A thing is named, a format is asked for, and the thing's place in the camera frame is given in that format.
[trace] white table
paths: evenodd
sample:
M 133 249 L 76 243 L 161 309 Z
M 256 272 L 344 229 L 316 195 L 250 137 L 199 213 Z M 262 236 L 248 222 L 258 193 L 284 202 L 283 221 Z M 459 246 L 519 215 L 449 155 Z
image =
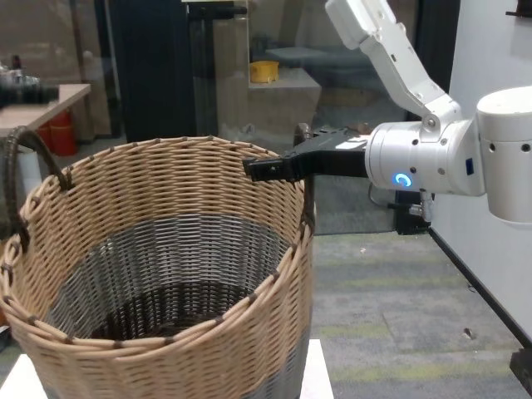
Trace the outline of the white table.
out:
M 91 92 L 91 85 L 60 85 L 59 101 L 47 106 L 6 106 L 0 110 L 0 137 L 18 126 L 36 130 Z
M 2 399 L 47 399 L 28 356 L 21 355 L 18 358 L 15 367 L 0 388 L 0 397 Z M 300 399 L 334 399 L 319 339 L 311 339 L 308 345 L 307 366 Z

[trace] woven basket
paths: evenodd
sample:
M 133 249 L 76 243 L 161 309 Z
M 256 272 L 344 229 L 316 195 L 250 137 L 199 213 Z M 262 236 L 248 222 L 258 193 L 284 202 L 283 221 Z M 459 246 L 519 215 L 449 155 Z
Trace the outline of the woven basket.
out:
M 18 143 L 51 175 L 17 212 Z M 311 318 L 303 184 L 252 183 L 246 143 L 122 145 L 62 172 L 19 128 L 0 305 L 61 399 L 294 399 Z

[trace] cable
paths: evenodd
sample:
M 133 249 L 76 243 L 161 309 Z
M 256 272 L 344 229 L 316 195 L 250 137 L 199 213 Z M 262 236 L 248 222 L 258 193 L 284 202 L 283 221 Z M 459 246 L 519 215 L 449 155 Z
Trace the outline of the cable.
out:
M 369 198 L 369 200 L 371 201 L 372 204 L 374 204 L 375 206 L 378 206 L 380 208 L 386 208 L 386 209 L 396 209 L 396 210 L 409 210 L 410 207 L 411 207 L 411 204 L 394 204 L 394 203 L 391 203 L 391 202 L 388 202 L 388 203 L 385 203 L 385 204 L 381 204 L 380 202 L 378 202 L 377 200 L 375 200 L 373 198 L 373 188 L 375 186 L 373 185 L 373 183 L 370 183 L 369 185 L 369 189 L 367 190 L 367 197 Z
M 380 206 L 381 208 L 387 208 L 388 207 L 388 204 L 381 204 L 379 203 L 378 201 L 376 201 L 373 196 L 372 196 L 372 192 L 373 192 L 373 188 L 375 186 L 373 185 L 373 183 L 370 183 L 369 184 L 369 189 L 367 190 L 367 197 L 369 198 L 369 200 L 372 202 L 372 204 L 374 204 L 375 206 Z

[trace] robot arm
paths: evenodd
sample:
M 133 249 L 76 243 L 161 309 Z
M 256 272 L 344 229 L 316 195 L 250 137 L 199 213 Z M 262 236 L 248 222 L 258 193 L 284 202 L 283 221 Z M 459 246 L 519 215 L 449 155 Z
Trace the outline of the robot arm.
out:
M 461 109 L 426 73 L 386 0 L 328 0 L 325 9 L 343 44 L 360 47 L 390 97 L 424 121 L 423 141 L 438 141 Z
M 493 215 L 532 224 L 532 179 L 523 173 L 532 170 L 532 86 L 489 95 L 473 120 L 462 120 L 460 106 L 427 75 L 385 0 L 328 0 L 326 9 L 344 44 L 360 47 L 392 99 L 422 120 L 384 123 L 369 138 L 321 135 L 276 160 L 247 160 L 246 173 L 291 181 L 367 175 L 379 188 L 421 192 L 426 219 L 431 193 L 487 193 Z

